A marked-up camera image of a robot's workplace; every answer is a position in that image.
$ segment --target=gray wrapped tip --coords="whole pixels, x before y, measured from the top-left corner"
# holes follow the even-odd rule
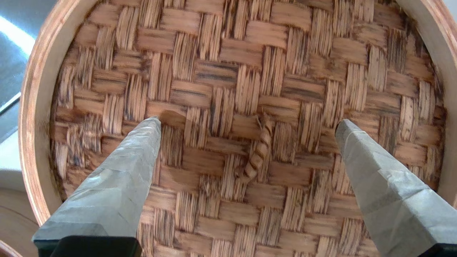
[[[160,148],[157,117],[142,121],[35,233],[135,237]]]
[[[363,220],[382,256],[416,257],[457,242],[457,211],[345,119],[336,140]]]

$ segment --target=wooden rim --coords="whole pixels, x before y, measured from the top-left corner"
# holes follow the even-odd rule
[[[58,71],[76,29],[96,0],[60,0],[49,14],[30,56],[19,114],[19,147],[24,182],[38,224],[42,225],[62,204],[55,189],[49,158],[49,115]],[[417,20],[418,30],[442,76],[448,109],[446,144],[438,193],[454,206],[457,188],[457,26],[442,0],[397,0]]]

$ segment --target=bamboo steamer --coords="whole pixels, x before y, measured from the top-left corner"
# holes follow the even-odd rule
[[[455,35],[441,0],[59,1],[22,88],[33,212],[158,115],[145,255],[377,256],[334,129],[350,118],[455,205]]]

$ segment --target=woven pattern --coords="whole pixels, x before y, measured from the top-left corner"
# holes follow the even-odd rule
[[[99,2],[56,85],[62,198],[157,115],[144,256],[378,256],[335,127],[351,119],[436,189],[442,87],[396,3],[296,1]]]

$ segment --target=white surface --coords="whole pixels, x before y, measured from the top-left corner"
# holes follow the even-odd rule
[[[448,9],[451,11],[454,20],[457,19],[457,0],[443,0]]]
[[[17,131],[0,144],[0,171],[21,172]]]

